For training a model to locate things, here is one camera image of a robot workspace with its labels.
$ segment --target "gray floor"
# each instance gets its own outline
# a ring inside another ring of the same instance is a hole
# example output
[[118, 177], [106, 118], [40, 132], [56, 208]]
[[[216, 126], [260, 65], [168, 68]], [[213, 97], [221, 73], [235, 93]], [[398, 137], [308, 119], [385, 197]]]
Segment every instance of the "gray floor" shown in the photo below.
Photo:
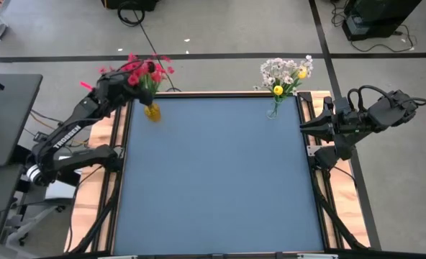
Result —
[[[342, 29], [331, 25], [331, 4], [315, 1], [330, 52], [357, 53]], [[0, 42], [0, 57], [153, 53], [140, 27], [124, 26], [115, 11], [102, 8], [97, 0], [17, 0], [5, 17], [11, 27]], [[426, 53], [426, 0], [404, 24], [418, 38], [413, 52]], [[154, 12], [147, 13], [144, 26], [159, 53], [321, 53], [309, 3], [302, 0], [162, 0]], [[357, 46], [385, 42], [399, 49], [407, 46], [402, 38], [366, 40]], [[387, 53], [381, 48], [372, 52]], [[172, 79], [184, 91], [247, 90], [260, 83], [259, 64], [263, 61], [175, 60]], [[79, 82], [93, 84], [98, 68], [121, 63], [0, 63], [0, 73], [43, 74], [34, 108], [65, 119], [86, 94]], [[371, 84], [426, 98], [426, 59], [346, 59], [333, 60], [333, 64], [343, 94]], [[301, 89], [331, 90], [324, 60], [314, 60], [314, 66], [313, 77]], [[377, 97], [374, 92], [366, 94], [369, 103]], [[31, 119], [26, 128], [49, 132]], [[31, 139], [24, 133], [20, 144], [32, 147]], [[410, 123], [368, 137], [358, 145], [358, 152], [382, 248], [426, 253], [426, 107]], [[48, 234], [67, 228], [67, 215], [58, 217], [63, 218], [52, 219], [57, 222], [54, 227], [44, 224], [37, 235], [26, 240], [27, 245], [42, 245], [43, 255], [46, 250], [59, 254], [60, 245], [45, 247], [40, 242], [48, 237], [51, 243], [64, 243], [66, 231], [56, 237]]]

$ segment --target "glass vase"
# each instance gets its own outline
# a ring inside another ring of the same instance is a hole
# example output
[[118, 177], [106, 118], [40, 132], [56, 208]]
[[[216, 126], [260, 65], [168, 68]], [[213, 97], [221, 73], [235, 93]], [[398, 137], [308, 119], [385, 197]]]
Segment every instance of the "glass vase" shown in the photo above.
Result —
[[272, 107], [266, 113], [266, 115], [267, 115], [267, 117], [269, 119], [275, 119], [275, 118], [277, 118], [278, 107], [280, 106], [280, 104], [282, 103], [282, 101], [284, 101], [282, 98], [280, 98], [280, 99], [274, 98], [273, 99]]
[[160, 107], [156, 103], [152, 103], [150, 106], [144, 106], [144, 113], [146, 117], [152, 122], [159, 122], [162, 119], [160, 113]]

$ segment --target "table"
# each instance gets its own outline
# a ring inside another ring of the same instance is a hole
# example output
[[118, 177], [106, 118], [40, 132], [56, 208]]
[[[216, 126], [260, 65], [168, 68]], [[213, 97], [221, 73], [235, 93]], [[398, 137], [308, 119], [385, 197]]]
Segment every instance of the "table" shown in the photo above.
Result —
[[0, 74], [0, 83], [5, 86], [0, 91], [0, 234], [23, 168], [6, 164], [17, 146], [41, 80], [41, 75]]
[[[309, 106], [320, 113], [322, 97], [329, 94], [309, 93], [314, 98], [304, 105], [301, 97], [288, 98], [278, 119], [270, 121], [266, 110], [271, 99], [264, 93], [166, 93], [156, 100], [163, 113], [158, 124], [144, 118], [139, 104], [95, 124], [91, 143], [95, 139], [102, 144], [108, 135], [107, 140], [127, 146], [123, 184], [117, 186], [118, 213], [103, 226], [95, 248], [112, 249], [115, 255], [172, 255], [316, 251], [345, 245], [327, 215], [317, 213], [306, 142], [299, 133], [300, 116], [309, 119]], [[111, 127], [117, 136], [110, 136]], [[278, 145], [274, 135], [284, 134], [291, 137]], [[275, 161], [285, 162], [269, 163], [266, 154], [272, 150], [280, 151]], [[337, 166], [350, 172], [347, 161]], [[73, 244], [96, 216], [99, 203], [92, 193], [100, 193], [101, 185], [108, 187], [104, 193], [113, 188], [112, 176], [109, 186], [102, 183], [105, 175], [95, 175], [78, 192]], [[320, 184], [322, 190], [332, 193], [340, 218], [369, 245], [352, 180], [332, 173], [330, 183]]]

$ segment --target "black desk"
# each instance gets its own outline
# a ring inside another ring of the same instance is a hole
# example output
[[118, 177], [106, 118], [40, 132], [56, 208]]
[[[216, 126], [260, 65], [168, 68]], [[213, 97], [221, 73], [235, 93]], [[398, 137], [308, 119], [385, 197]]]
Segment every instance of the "black desk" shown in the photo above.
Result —
[[4, 75], [0, 83], [0, 234], [22, 174], [22, 165], [7, 165], [39, 91], [41, 75]]

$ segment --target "yellow flower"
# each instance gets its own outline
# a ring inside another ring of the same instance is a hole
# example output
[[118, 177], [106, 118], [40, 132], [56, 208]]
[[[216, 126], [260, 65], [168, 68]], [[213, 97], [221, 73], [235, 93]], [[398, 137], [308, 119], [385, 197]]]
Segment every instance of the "yellow flower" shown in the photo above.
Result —
[[284, 93], [284, 88], [281, 86], [276, 86], [273, 88], [273, 92], [277, 95], [280, 96]]
[[307, 76], [307, 68], [305, 66], [300, 66], [299, 67], [299, 73], [298, 73], [298, 78], [299, 79], [304, 79]]

